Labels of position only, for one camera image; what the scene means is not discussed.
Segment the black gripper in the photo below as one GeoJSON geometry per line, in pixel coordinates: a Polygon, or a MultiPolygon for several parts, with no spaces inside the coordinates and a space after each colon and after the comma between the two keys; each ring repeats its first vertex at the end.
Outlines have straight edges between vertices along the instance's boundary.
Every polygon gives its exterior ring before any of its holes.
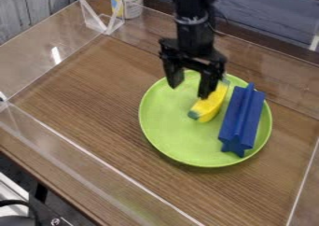
{"type": "Polygon", "coordinates": [[[212,25],[207,20],[175,18],[178,36],[159,40],[159,58],[168,85],[175,89],[184,80],[184,68],[199,72],[198,97],[207,99],[223,79],[227,59],[214,47],[212,25]]]}

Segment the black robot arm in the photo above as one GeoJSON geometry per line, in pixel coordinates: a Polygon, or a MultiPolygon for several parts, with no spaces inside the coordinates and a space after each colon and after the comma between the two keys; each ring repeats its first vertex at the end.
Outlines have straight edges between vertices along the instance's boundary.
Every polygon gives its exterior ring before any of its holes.
{"type": "Polygon", "coordinates": [[[184,80],[184,69],[200,74],[198,97],[207,99],[226,71],[226,56],[215,48],[216,0],[172,0],[178,37],[159,40],[168,85],[184,80]]]}

